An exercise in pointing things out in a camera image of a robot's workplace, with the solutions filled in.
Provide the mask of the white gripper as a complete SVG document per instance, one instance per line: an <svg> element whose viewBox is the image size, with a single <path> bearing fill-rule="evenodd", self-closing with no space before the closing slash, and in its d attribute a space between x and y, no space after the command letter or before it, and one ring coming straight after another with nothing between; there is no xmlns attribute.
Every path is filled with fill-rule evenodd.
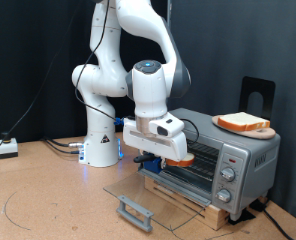
<svg viewBox="0 0 296 240"><path fill-rule="evenodd" d="M123 140L126 145L162 157L160 166L167 166L167 159L179 162L187 155L184 123L167 112L156 119L124 119Z"/></svg>

